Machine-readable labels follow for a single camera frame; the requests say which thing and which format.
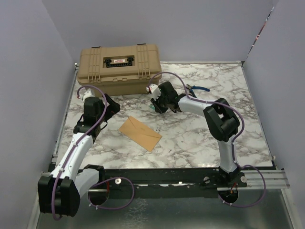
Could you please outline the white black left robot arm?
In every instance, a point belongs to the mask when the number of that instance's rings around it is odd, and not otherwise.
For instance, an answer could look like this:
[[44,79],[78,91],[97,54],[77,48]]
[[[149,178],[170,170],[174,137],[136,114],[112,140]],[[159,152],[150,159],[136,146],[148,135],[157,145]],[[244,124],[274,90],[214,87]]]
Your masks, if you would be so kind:
[[120,111],[120,105],[108,94],[101,98],[87,90],[82,100],[83,114],[73,129],[71,143],[59,164],[48,176],[38,181],[39,208],[41,213],[50,213],[56,220],[62,216],[74,217],[81,197],[93,186],[101,188],[105,176],[96,166],[79,172],[85,155],[100,134],[102,123],[107,123]]

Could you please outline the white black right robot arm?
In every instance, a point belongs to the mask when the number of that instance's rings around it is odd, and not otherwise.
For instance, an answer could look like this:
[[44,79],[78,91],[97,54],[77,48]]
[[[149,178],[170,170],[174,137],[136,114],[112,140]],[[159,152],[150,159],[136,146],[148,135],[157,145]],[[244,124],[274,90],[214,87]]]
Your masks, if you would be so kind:
[[170,82],[161,85],[150,84],[146,91],[152,95],[151,102],[157,113],[163,114],[170,109],[174,113],[189,112],[205,118],[208,129],[219,147],[219,181],[225,187],[232,185],[239,173],[234,137],[240,122],[228,102],[223,98],[200,102],[188,94],[178,94]]

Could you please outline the brown paper envelope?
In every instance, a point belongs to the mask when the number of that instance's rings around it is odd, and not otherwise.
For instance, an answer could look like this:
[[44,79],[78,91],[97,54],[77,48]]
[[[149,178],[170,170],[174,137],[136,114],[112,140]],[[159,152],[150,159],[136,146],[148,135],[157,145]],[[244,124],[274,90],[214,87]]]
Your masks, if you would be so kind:
[[162,136],[132,116],[122,124],[119,131],[132,141],[151,152]]

